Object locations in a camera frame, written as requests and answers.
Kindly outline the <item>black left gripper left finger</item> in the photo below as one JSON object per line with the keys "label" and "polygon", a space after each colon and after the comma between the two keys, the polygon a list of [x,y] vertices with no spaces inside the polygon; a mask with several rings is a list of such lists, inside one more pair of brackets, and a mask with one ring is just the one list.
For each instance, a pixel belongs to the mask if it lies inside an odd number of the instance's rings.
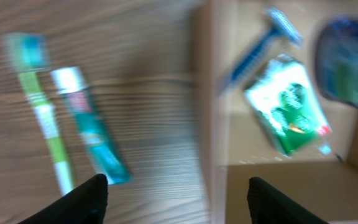
{"label": "black left gripper left finger", "polygon": [[20,224],[103,224],[108,205],[108,181],[96,174],[62,198]]}

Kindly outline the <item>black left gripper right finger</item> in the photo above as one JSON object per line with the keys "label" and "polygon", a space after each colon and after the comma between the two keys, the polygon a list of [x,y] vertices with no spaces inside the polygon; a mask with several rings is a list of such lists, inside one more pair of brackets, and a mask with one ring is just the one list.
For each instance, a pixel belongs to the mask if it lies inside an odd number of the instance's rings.
{"label": "black left gripper right finger", "polygon": [[260,177],[249,179],[252,224],[328,224]]}

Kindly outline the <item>green white soap packet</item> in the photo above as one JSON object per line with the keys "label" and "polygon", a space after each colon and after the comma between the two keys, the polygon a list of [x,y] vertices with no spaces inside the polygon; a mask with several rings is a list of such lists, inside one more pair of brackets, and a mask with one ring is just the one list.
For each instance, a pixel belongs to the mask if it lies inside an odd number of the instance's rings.
{"label": "green white soap packet", "polygon": [[305,66],[279,55],[244,90],[273,145],[291,155],[332,133]]}

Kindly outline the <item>clear dark spray bottle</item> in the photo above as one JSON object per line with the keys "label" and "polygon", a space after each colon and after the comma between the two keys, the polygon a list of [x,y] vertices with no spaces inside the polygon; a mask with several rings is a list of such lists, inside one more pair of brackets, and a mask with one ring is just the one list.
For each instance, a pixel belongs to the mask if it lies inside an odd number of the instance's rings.
{"label": "clear dark spray bottle", "polygon": [[358,17],[327,21],[315,40],[313,59],[320,93],[358,109]]}

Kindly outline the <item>blue disposable razor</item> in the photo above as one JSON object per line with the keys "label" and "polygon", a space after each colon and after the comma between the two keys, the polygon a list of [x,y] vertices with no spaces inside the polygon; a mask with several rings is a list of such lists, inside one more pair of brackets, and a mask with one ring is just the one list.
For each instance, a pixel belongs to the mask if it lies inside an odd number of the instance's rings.
{"label": "blue disposable razor", "polygon": [[302,36],[281,10],[269,7],[265,14],[271,21],[270,28],[260,36],[248,52],[241,55],[240,59],[222,77],[218,88],[219,94],[247,80],[250,74],[262,64],[276,39],[284,38],[297,46],[302,44]]}

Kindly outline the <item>white cardboard box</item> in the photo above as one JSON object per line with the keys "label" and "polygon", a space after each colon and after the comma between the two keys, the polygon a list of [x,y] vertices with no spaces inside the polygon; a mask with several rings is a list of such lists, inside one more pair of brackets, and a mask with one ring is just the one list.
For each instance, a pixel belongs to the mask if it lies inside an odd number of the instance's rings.
{"label": "white cardboard box", "polygon": [[211,223],[358,223],[358,1],[203,1]]}

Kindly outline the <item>teal toothpaste tube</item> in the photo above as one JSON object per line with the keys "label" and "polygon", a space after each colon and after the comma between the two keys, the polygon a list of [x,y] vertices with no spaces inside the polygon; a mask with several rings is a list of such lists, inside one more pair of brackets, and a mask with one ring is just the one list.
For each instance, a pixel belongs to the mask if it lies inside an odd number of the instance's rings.
{"label": "teal toothpaste tube", "polygon": [[72,115],[89,159],[109,185],[131,181],[131,174],[119,154],[117,144],[106,127],[79,67],[51,71],[52,80]]}

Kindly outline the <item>green white toothbrush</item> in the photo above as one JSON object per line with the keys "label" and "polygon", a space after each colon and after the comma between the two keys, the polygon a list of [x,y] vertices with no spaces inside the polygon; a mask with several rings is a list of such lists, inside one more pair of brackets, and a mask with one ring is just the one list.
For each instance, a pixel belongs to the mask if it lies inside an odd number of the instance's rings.
{"label": "green white toothbrush", "polygon": [[37,78],[37,73],[49,69],[45,39],[39,34],[16,32],[5,36],[7,54],[12,68],[37,118],[48,147],[55,176],[62,196],[74,187],[70,162],[60,137],[54,105],[48,99]]}

